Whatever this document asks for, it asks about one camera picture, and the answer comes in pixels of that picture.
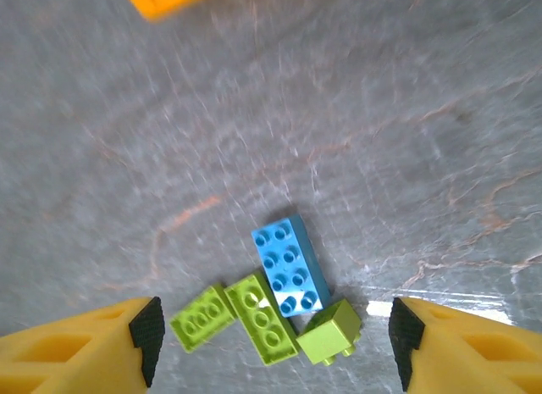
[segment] marble surface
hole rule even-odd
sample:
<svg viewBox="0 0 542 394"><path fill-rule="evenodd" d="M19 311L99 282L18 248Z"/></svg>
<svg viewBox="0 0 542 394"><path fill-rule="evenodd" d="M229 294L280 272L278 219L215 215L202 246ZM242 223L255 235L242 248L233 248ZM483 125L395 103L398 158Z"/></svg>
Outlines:
<svg viewBox="0 0 542 394"><path fill-rule="evenodd" d="M542 0L0 0L0 335L140 295L169 317L307 223L351 358L239 323L152 393L401 391L395 295L542 331ZM302 327L306 319L297 319Z"/></svg>

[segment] stack of bricks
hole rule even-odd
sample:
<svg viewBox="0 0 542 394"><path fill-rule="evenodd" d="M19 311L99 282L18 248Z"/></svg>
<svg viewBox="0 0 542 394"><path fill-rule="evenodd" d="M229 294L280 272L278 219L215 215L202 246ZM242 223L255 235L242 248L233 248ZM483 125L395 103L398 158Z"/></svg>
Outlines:
<svg viewBox="0 0 542 394"><path fill-rule="evenodd" d="M312 364L331 365L338 353L350 356L362 321L347 300L330 305L301 216L257 229L252 239L264 272L226 289L210 286L177 313L170 325L183 348L193 352L239 318L265 365L296 356L300 349ZM287 318L307 313L316 314L298 336Z"/></svg>

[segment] lime green lego brick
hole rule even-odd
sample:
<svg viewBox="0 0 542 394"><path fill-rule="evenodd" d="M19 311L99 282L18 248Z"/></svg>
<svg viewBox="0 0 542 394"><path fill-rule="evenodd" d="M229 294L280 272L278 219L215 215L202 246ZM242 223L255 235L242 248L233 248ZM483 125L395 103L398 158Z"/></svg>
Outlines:
<svg viewBox="0 0 542 394"><path fill-rule="evenodd" d="M299 353L296 333L280 314L263 273L254 273L229 286L226 295L263 364L269 366Z"/></svg>
<svg viewBox="0 0 542 394"><path fill-rule="evenodd" d="M347 300L314 315L297 343L312 364L331 365L335 355L350 356L356 351L354 343L360 338L362 320Z"/></svg>
<svg viewBox="0 0 542 394"><path fill-rule="evenodd" d="M188 353L235 322L235 311L220 284L209 286L170 321L171 329Z"/></svg>

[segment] green 2x4 lego brick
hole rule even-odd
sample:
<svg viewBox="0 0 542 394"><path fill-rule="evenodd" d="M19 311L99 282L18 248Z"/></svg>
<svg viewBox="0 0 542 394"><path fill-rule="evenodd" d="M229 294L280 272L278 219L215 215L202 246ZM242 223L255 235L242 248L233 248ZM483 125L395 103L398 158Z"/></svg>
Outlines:
<svg viewBox="0 0 542 394"><path fill-rule="evenodd" d="M280 314L263 273L249 275L225 291L263 364L269 366L299 353L296 333Z"/></svg>
<svg viewBox="0 0 542 394"><path fill-rule="evenodd" d="M354 308L343 299L312 317L297 343L312 364L335 361L335 355L350 356L356 351L362 320Z"/></svg>
<svg viewBox="0 0 542 394"><path fill-rule="evenodd" d="M191 353L233 324L235 318L224 288L214 284L178 312L169 325L186 352Z"/></svg>

